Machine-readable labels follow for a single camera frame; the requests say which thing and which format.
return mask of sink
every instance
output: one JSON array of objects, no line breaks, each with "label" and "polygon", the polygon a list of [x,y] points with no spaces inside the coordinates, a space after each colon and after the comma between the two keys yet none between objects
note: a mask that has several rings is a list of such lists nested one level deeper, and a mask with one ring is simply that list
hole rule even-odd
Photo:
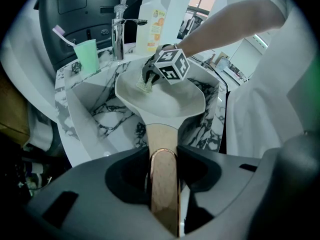
[{"label": "sink", "polygon": [[[146,127],[143,120],[132,113],[115,95],[115,82],[119,74],[142,69],[148,57],[135,59],[100,69],[84,77],[81,81],[70,83],[66,88],[66,99],[70,118],[77,137],[92,159],[106,155],[147,146]],[[219,80],[208,69],[189,60],[187,78],[205,96],[205,112],[188,118],[178,131],[178,142],[201,149],[219,149],[224,113],[217,106],[222,102],[222,88]],[[216,114],[223,114],[223,121]],[[217,138],[213,136],[215,124],[219,125]]]}]

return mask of cable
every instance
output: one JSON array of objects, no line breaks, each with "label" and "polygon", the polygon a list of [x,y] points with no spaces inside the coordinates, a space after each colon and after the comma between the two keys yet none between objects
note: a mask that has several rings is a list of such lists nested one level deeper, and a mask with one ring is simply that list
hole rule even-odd
[{"label": "cable", "polygon": [[206,64],[207,66],[209,66],[209,67],[212,69],[212,71],[215,72],[215,73],[217,74],[217,76],[218,76],[218,77],[222,80],[222,82],[224,83],[225,88],[226,88],[226,92],[229,91],[227,82],[221,77],[221,75],[218,74],[217,71],[215,71],[215,69],[214,69],[209,63],[206,63],[206,62],[204,62],[204,61],[201,61],[201,60],[197,59],[197,58],[194,57],[194,56],[191,56],[191,58],[195,59],[196,61],[198,61],[198,62],[200,62],[200,63],[204,63],[204,64]]}]

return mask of marble countertop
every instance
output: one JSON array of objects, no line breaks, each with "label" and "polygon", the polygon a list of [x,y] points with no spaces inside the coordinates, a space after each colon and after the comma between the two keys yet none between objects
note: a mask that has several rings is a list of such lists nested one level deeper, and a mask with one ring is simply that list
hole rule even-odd
[{"label": "marble countertop", "polygon": [[[100,68],[86,74],[75,60],[56,74],[55,106],[63,147],[74,167],[121,151],[146,147],[143,120],[116,96],[115,82],[124,71],[142,68],[148,56],[125,45],[125,60],[112,61],[112,49],[98,51]],[[204,93],[205,112],[187,119],[178,131],[180,144],[218,151],[226,111],[226,87],[214,72],[189,60],[187,78]]]}]

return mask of plastic bottle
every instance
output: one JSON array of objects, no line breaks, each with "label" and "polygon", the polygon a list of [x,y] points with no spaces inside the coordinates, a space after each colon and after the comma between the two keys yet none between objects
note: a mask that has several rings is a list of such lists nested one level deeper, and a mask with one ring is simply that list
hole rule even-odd
[{"label": "plastic bottle", "polygon": [[136,32],[136,53],[153,55],[159,45],[167,10],[161,0],[151,0],[140,6],[139,19],[147,20],[144,26],[138,26]]}]

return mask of chrome faucet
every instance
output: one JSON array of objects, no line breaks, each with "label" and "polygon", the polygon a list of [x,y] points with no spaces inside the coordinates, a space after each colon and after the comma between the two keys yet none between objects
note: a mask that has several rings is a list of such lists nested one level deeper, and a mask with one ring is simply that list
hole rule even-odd
[{"label": "chrome faucet", "polygon": [[148,23],[143,19],[124,19],[124,12],[127,9],[126,4],[118,4],[114,7],[115,18],[112,20],[112,52],[113,60],[116,62],[124,59],[124,46],[125,46],[125,23],[128,21],[135,22],[139,26]]}]

